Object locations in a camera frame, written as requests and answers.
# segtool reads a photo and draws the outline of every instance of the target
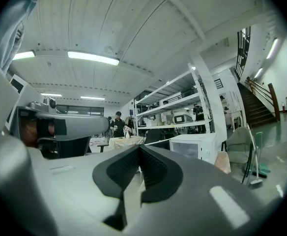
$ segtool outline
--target fluorescent light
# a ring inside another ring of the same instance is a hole
[[[257,74],[255,75],[254,78],[257,78],[257,76],[260,74],[260,72],[262,71],[262,68],[258,70]]]
[[[89,96],[80,96],[81,99],[89,99],[89,100],[105,100],[105,98],[98,97],[89,97]]]
[[[61,97],[61,94],[56,93],[42,93],[43,96],[55,96],[55,97]]]
[[[68,52],[68,57],[72,59],[86,59],[86,60],[92,60],[102,63],[107,63],[111,65],[118,65],[119,60],[118,59],[111,59],[103,56],[98,56],[94,54],[89,53],[77,53],[77,52]]]
[[[273,43],[272,43],[272,47],[271,47],[270,52],[269,52],[269,54],[268,54],[268,56],[267,56],[267,59],[271,57],[273,51],[275,50],[275,47],[276,47],[277,42],[278,42],[278,39],[276,38],[276,39],[273,41]]]
[[[26,59],[26,58],[33,58],[35,57],[34,52],[24,52],[24,53],[17,53],[15,57],[12,60],[17,60],[17,59]]]

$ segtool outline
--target railing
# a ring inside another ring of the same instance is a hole
[[[217,89],[223,88],[223,84],[220,79],[215,80],[214,83],[216,84]]]
[[[247,80],[245,83],[249,86],[252,93],[256,95],[256,93],[259,93],[264,99],[266,99],[274,108],[275,110],[275,117],[277,121],[280,121],[280,111],[279,111],[279,105],[278,100],[276,97],[275,90],[272,86],[272,83],[268,84],[269,90],[263,88],[261,85],[256,83],[255,81],[252,81],[249,77],[247,77]]]
[[[247,60],[251,41],[251,27],[244,28],[237,33],[237,60],[234,69],[238,80],[241,79]]]

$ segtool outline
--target staircase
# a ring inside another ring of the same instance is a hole
[[[241,83],[237,83],[237,86],[242,96],[246,120],[251,128],[277,122],[274,115],[251,91]]]

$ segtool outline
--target wall light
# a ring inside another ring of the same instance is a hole
[[[119,64],[118,59],[107,58],[107,57],[98,56],[98,55],[89,54],[89,53],[68,52],[68,57],[71,59],[92,60],[92,61],[102,62],[106,64],[111,64],[111,65]]]
[[[273,41],[273,43],[272,43],[272,47],[271,47],[270,52],[269,52],[269,54],[268,54],[268,56],[267,56],[267,59],[271,57],[273,51],[275,50],[275,47],[276,47],[277,42],[278,42],[278,39],[276,38],[276,39]]]
[[[257,74],[255,75],[254,79],[258,77],[258,75],[260,74],[260,72],[262,71],[262,68],[258,70]]]
[[[43,96],[55,96],[55,97],[61,97],[61,94],[56,93],[42,93]]]
[[[105,98],[98,97],[89,97],[89,96],[80,96],[81,99],[89,99],[89,100],[105,100]]]
[[[24,52],[24,53],[17,53],[15,57],[12,60],[17,60],[17,59],[26,59],[26,58],[33,58],[35,57],[34,52]]]

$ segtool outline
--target ceiling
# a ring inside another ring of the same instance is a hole
[[[124,105],[185,72],[191,50],[209,69],[234,58],[236,32],[262,14],[258,0],[39,0],[20,48],[36,57],[10,70],[39,92],[61,94],[59,104]],[[120,64],[70,59],[68,50]]]

